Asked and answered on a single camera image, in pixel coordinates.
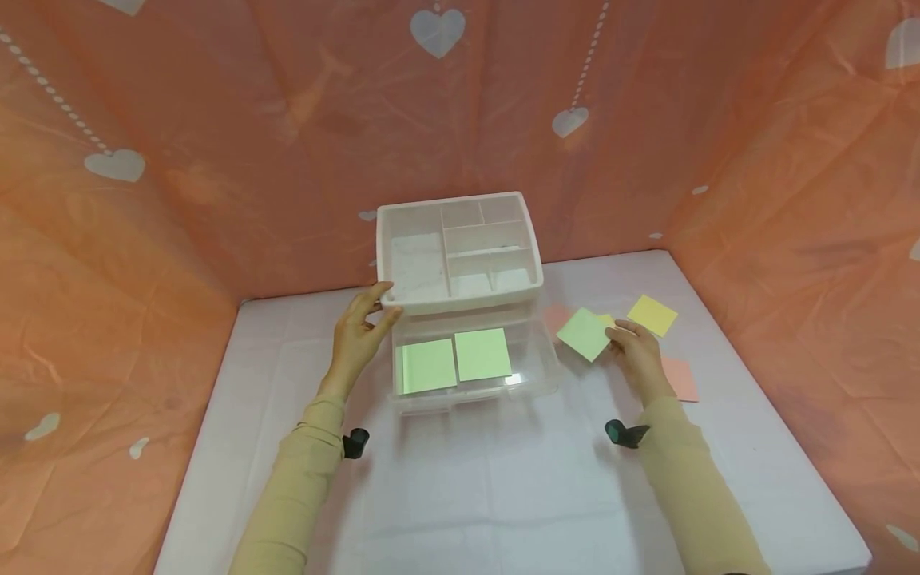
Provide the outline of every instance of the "sticky note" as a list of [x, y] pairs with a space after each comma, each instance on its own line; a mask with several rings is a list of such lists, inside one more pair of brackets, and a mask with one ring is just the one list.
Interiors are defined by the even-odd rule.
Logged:
[[481, 329], [454, 334], [460, 381], [507, 377], [512, 374], [505, 330]]
[[689, 363], [662, 356], [661, 365], [664, 367], [664, 375], [668, 378], [668, 383], [671, 384], [678, 399], [681, 401], [699, 401], [699, 394], [696, 392], [696, 381], [693, 378], [693, 372], [690, 371]]
[[663, 338], [677, 318], [677, 312], [664, 304], [656, 302], [647, 295], [643, 295], [629, 310], [627, 317], [639, 325], [645, 326], [646, 329], [659, 338]]
[[571, 317], [572, 310], [564, 305], [551, 305], [543, 308], [543, 323], [546, 326], [546, 330], [549, 331], [553, 343], [558, 341], [556, 332], [562, 329], [562, 326], [566, 325], [566, 322], [568, 322]]
[[610, 344], [610, 339], [604, 335], [605, 329], [607, 325], [598, 316], [582, 308], [575, 312], [557, 336], [586, 360], [593, 362]]
[[610, 316], [610, 314], [604, 314], [604, 315], [602, 315], [602, 316], [598, 316], [597, 318], [600, 319], [601, 321], [603, 321], [605, 324], [607, 324], [607, 326], [609, 326], [609, 327], [611, 327], [611, 328], [615, 328], [615, 327], [616, 327], [616, 322], [615, 322], [614, 319]]
[[397, 356], [397, 377], [402, 374], [404, 394], [457, 385], [454, 343], [450, 339], [404, 345]]

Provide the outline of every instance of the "finger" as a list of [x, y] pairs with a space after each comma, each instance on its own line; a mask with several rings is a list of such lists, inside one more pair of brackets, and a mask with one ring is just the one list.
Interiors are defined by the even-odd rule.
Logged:
[[623, 347], [620, 344], [611, 341], [610, 345], [607, 347], [610, 348], [610, 354], [614, 356], [615, 360], [623, 357]]
[[372, 310], [380, 297], [391, 287], [393, 287], [392, 282], [378, 282], [355, 296], [348, 308], [349, 319], [354, 323], [363, 322], [368, 314], [373, 313]]
[[617, 319], [614, 323], [616, 323], [616, 325], [619, 328], [627, 329], [633, 332], [634, 334], [636, 334], [637, 336], [639, 336], [640, 338], [646, 338], [651, 335], [651, 332], [645, 329], [645, 326], [641, 326], [640, 324], [634, 321], [628, 321], [625, 319]]
[[628, 351], [638, 341], [636, 334], [624, 329], [607, 328], [604, 330], [604, 334], [610, 338], [611, 342], [618, 345], [623, 352]]
[[380, 321], [377, 322], [377, 327], [374, 328], [371, 333], [374, 334], [374, 337], [378, 341], [382, 341], [384, 336], [390, 332], [390, 329], [396, 324], [397, 321], [402, 317], [402, 307], [391, 307], [384, 312], [383, 317], [380, 318]]

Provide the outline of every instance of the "sleeve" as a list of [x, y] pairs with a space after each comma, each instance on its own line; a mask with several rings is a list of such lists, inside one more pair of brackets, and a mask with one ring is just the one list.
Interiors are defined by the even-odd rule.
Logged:
[[657, 399], [639, 422], [650, 426], [639, 444], [639, 459], [687, 575], [768, 575], [751, 526], [680, 402]]
[[303, 575], [316, 518], [344, 455], [345, 405], [319, 396], [278, 448], [230, 575]]

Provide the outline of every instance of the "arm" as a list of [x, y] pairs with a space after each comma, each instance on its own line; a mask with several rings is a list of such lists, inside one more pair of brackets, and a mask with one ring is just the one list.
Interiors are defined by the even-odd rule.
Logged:
[[738, 501], [690, 422], [661, 367], [658, 341], [645, 328], [618, 320], [608, 329], [617, 364], [645, 407], [650, 429], [639, 460], [671, 526], [687, 575], [767, 575], [760, 547]]
[[342, 460], [345, 401], [364, 366], [397, 322], [402, 310], [387, 310], [378, 326], [368, 314], [380, 311], [391, 282], [377, 283], [351, 302], [336, 324], [332, 364], [316, 398], [285, 437], [271, 476], [236, 547], [230, 575], [303, 575], [316, 518]]

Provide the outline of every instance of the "light green sticky note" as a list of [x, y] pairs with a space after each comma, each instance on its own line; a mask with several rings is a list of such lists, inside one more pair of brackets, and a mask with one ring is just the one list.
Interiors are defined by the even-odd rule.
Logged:
[[601, 351], [610, 345], [610, 338], [604, 335], [607, 325], [598, 316], [585, 308], [575, 312], [556, 336], [589, 362], [597, 359]]
[[639, 325], [645, 326], [646, 329], [659, 338], [663, 338], [668, 333], [668, 329], [671, 329], [671, 324], [677, 319], [677, 312], [667, 305], [643, 295], [629, 310], [627, 317]]
[[397, 377], [402, 373], [404, 394], [457, 385], [454, 343], [450, 339], [404, 345], [398, 356]]
[[507, 377], [512, 374], [505, 330], [482, 329], [454, 334], [460, 381]]

